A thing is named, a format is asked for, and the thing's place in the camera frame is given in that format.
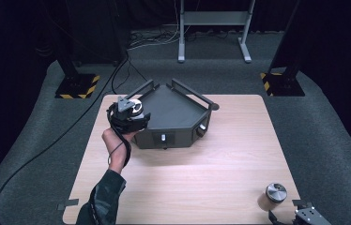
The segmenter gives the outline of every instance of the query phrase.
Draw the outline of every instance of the yellow black striped marker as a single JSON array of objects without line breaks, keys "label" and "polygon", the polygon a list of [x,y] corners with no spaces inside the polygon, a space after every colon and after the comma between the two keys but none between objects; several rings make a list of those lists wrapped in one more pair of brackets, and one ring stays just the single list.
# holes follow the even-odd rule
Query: yellow black striped marker
[{"label": "yellow black striped marker", "polygon": [[55,97],[66,99],[90,98],[96,89],[99,75],[83,74],[81,76],[80,83],[77,85],[64,80],[56,91]]}]

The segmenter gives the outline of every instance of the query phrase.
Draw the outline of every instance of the metal cylinder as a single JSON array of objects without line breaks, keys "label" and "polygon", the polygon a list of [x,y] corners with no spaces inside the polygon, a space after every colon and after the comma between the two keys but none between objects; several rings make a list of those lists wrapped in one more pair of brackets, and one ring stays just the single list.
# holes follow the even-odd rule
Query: metal cylinder
[{"label": "metal cylinder", "polygon": [[273,210],[287,197],[286,188],[278,183],[271,183],[266,190],[258,197],[258,205],[264,211]]}]

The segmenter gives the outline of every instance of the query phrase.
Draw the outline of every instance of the stand base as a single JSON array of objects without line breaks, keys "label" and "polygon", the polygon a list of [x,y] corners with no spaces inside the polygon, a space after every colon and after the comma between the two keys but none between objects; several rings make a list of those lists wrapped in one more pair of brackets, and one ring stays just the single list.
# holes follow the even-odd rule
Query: stand base
[{"label": "stand base", "polygon": [[99,76],[96,74],[79,74],[76,78],[65,77],[56,90],[55,97],[90,98],[98,81]]},{"label": "stand base", "polygon": [[264,87],[269,96],[283,97],[304,97],[304,91],[301,89],[296,79],[290,79],[281,73],[261,73]]}]

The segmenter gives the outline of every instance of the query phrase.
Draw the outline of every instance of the black cable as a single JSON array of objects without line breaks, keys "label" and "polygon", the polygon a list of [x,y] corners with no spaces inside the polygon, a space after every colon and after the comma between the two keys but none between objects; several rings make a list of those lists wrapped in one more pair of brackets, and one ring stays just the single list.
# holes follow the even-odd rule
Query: black cable
[{"label": "black cable", "polygon": [[97,97],[94,99],[93,103],[91,103],[91,105],[82,113],[82,115],[67,129],[65,130],[56,140],[54,140],[48,147],[46,147],[45,149],[43,149],[40,153],[38,153],[37,155],[35,155],[34,157],[32,157],[31,159],[29,159],[28,161],[26,161],[18,170],[16,170],[7,180],[6,182],[0,187],[0,194],[2,193],[3,189],[6,187],[6,185],[8,184],[8,182],[19,172],[21,171],[25,166],[27,166],[29,163],[31,163],[32,161],[34,161],[36,158],[40,157],[41,155],[43,155],[44,153],[46,153],[50,148],[52,148],[56,143],[58,143],[73,127],[76,126],[76,124],[91,110],[91,108],[94,106],[94,104],[97,102],[97,100],[99,99],[99,96],[102,95],[103,90],[105,89],[105,87],[108,85],[109,81],[114,78],[114,76],[117,74],[117,72],[123,67],[123,65],[126,63],[126,60],[123,60],[123,63],[118,65],[114,72],[111,74],[111,76],[109,77],[108,81],[104,84],[104,86],[102,87],[102,89],[100,90],[99,94],[97,95]]}]

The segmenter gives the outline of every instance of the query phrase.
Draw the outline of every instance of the black curtain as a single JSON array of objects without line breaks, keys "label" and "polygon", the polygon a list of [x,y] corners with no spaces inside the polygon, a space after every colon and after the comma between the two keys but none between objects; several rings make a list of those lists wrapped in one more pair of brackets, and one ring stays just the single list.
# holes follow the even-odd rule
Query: black curtain
[{"label": "black curtain", "polygon": [[[179,0],[128,0],[130,23],[133,29],[175,23],[179,18]],[[237,11],[248,10],[250,0],[186,0],[185,9],[189,11]],[[296,1],[291,0],[256,0],[250,30],[284,31]],[[193,26],[190,32],[214,30],[241,30],[234,26]]]},{"label": "black curtain", "polygon": [[321,87],[351,136],[351,1],[300,0],[272,62],[294,64]]},{"label": "black curtain", "polygon": [[351,1],[322,4],[324,29],[301,70],[322,88],[351,136]]},{"label": "black curtain", "polygon": [[32,8],[0,0],[0,163],[33,110],[51,61],[38,55],[37,48],[46,43],[38,38],[39,28],[28,26],[39,24],[28,11]]}]

